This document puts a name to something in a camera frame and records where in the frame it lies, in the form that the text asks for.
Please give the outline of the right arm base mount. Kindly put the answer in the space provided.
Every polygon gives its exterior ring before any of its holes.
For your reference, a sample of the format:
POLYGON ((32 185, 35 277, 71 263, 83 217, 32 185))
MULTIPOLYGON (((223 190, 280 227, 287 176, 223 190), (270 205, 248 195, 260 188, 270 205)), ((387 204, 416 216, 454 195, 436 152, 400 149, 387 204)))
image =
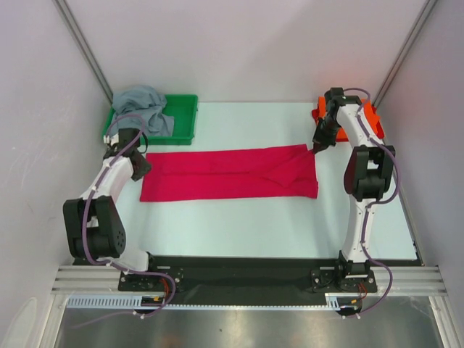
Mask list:
POLYGON ((376 293, 378 287, 370 271, 364 278, 344 277, 334 268, 318 268, 310 271, 310 289, 315 293, 347 293, 361 292, 376 293))

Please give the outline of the aluminium front extrusion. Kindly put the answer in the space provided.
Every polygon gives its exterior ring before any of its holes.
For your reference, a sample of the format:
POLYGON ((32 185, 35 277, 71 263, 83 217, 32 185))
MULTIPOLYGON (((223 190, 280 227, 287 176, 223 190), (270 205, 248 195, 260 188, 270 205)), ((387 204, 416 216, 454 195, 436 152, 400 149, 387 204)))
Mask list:
MULTIPOLYGON (((393 267, 390 296, 445 297, 438 267, 393 267)), ((120 271, 105 266, 61 266, 52 294, 119 294, 120 271)))

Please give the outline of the aluminium frame post left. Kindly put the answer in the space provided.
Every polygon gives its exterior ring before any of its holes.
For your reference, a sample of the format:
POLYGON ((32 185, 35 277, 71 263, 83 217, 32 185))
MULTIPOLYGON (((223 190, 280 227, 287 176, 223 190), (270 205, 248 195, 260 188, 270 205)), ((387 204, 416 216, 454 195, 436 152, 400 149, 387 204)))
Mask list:
POLYGON ((113 91, 104 75, 104 71, 101 68, 93 50, 86 39, 84 32, 82 31, 78 21, 76 20, 73 11, 68 4, 68 1, 65 0, 53 0, 54 6, 57 8, 57 11, 62 18, 63 23, 67 27, 72 39, 74 40, 78 50, 83 55, 86 64, 90 68, 93 76, 95 77, 97 83, 99 84, 101 90, 103 91, 106 99, 109 103, 112 103, 113 91))

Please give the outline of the crimson red t shirt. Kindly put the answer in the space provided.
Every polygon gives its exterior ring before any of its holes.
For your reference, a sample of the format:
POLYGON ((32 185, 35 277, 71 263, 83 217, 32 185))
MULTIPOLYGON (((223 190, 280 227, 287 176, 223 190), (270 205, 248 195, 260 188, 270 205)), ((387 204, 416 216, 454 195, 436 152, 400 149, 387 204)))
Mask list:
POLYGON ((304 144, 146 158, 141 202, 318 196, 315 156, 304 144))

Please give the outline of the aluminium frame post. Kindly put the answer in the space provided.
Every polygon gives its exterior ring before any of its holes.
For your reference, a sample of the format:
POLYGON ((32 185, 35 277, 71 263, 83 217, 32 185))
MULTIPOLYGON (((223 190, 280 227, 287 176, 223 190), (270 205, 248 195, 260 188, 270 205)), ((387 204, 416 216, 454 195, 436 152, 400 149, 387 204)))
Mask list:
POLYGON ((78 21, 76 20, 73 11, 68 4, 68 1, 65 0, 53 0, 54 6, 57 8, 57 11, 62 18, 63 23, 67 27, 72 39, 74 40, 78 50, 83 55, 86 64, 90 68, 93 76, 95 77, 97 83, 99 84, 101 90, 103 91, 106 99, 109 103, 112 103, 113 91, 104 75, 104 71, 101 68, 93 50, 86 39, 84 32, 82 31, 78 21))
POLYGON ((413 47, 423 32, 424 28, 427 25, 427 22, 431 15, 433 14, 439 0, 427 0, 424 1, 423 6, 421 7, 418 16, 416 17, 409 33, 406 36, 405 41, 403 42, 396 58, 393 61, 392 66, 390 67, 386 77, 384 78, 380 89, 378 90, 376 96, 373 99, 373 106, 380 107, 381 102, 384 100, 389 89, 392 87, 393 82, 398 76, 403 64, 408 58, 410 52, 413 50, 413 47))

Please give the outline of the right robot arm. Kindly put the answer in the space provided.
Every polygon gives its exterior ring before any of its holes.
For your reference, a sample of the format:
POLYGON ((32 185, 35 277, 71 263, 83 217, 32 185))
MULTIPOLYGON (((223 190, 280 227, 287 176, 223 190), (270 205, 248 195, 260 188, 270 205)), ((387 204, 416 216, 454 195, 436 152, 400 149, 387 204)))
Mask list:
POLYGON ((335 146, 342 131, 352 148, 344 172, 349 224, 339 253, 339 269, 334 273, 335 284, 343 291, 351 291, 368 276, 373 264, 368 251, 371 229, 376 206, 391 185, 394 147, 383 145, 370 127, 359 96, 327 93, 320 98, 318 111, 312 152, 317 154, 335 146))

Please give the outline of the green plastic bin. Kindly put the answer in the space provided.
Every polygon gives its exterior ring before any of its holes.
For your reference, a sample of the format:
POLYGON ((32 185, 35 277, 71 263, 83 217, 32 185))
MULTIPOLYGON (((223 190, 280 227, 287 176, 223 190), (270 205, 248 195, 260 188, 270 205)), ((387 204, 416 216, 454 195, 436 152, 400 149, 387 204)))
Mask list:
MULTIPOLYGON (((174 131, 171 137, 148 137, 147 145, 190 145, 194 137, 196 113, 198 110, 198 97, 193 94, 165 95, 167 106, 163 113, 175 119, 174 131)), ((108 135, 112 127, 114 110, 111 107, 104 126, 102 136, 108 135)))

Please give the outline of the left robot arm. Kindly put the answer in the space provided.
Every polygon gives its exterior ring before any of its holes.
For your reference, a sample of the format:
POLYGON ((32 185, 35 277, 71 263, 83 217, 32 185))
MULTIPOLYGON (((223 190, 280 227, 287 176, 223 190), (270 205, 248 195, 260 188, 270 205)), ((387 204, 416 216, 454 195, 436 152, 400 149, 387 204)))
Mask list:
POLYGON ((137 148, 120 156, 109 153, 92 184, 62 207, 72 257, 92 265, 116 264, 134 270, 134 281, 144 290, 158 285, 160 273, 149 266, 149 253, 127 237, 117 200, 128 181, 139 181, 150 170, 137 148))

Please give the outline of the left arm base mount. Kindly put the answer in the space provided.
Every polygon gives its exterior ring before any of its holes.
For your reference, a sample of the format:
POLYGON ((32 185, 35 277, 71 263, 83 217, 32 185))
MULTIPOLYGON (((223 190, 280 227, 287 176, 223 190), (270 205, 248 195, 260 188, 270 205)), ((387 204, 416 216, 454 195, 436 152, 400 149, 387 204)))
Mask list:
MULTIPOLYGON (((183 269, 161 267, 155 272, 169 275, 178 285, 183 280, 183 269)), ((120 273, 119 282, 117 285, 118 291, 124 292, 171 292, 173 289, 171 282, 165 277, 158 275, 137 275, 133 273, 120 273)))

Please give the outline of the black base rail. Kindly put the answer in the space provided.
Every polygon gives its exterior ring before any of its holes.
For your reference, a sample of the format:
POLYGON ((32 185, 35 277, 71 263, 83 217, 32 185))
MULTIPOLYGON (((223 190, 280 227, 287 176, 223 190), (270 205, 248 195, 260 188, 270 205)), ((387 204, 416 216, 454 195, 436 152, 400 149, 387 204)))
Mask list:
MULTIPOLYGON (((381 278, 375 274, 378 268, 385 273, 386 267, 419 266, 419 260, 376 260, 371 266, 379 294, 381 278)), ((339 261, 335 259, 265 259, 265 258, 224 258, 224 257, 149 257, 149 269, 144 275, 162 276, 172 284, 171 296, 190 299, 197 296, 262 299, 263 297, 302 298, 304 294, 346 294, 357 296, 361 292, 315 293, 310 289, 310 271, 318 268, 334 268, 339 271, 339 261), (167 274, 155 272, 161 267, 182 268, 183 280, 180 284, 167 274)))

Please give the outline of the crumpled grey t shirt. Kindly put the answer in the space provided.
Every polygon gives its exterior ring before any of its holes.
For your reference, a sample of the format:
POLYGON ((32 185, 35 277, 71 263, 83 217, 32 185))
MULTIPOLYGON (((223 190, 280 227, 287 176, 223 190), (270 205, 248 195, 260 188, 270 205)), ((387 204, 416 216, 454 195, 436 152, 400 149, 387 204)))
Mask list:
POLYGON ((148 137, 171 137, 175 119, 163 113, 167 106, 164 94, 151 86, 134 86, 113 94, 112 127, 107 131, 114 136, 123 128, 144 128, 148 137))

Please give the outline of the aluminium frame post right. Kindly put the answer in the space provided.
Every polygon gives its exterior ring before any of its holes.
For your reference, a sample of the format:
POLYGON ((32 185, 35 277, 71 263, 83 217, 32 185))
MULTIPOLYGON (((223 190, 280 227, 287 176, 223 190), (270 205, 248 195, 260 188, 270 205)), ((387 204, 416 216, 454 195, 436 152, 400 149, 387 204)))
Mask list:
POLYGON ((413 47, 423 32, 424 28, 427 25, 427 22, 431 15, 433 14, 439 0, 427 0, 424 1, 423 6, 421 7, 418 16, 416 17, 409 33, 406 36, 405 41, 403 42, 396 58, 393 61, 392 66, 390 67, 386 77, 384 78, 380 89, 378 90, 376 96, 373 99, 373 106, 380 107, 381 102, 384 100, 389 89, 392 87, 393 82, 398 76, 403 64, 408 58, 410 52, 413 50, 413 47))

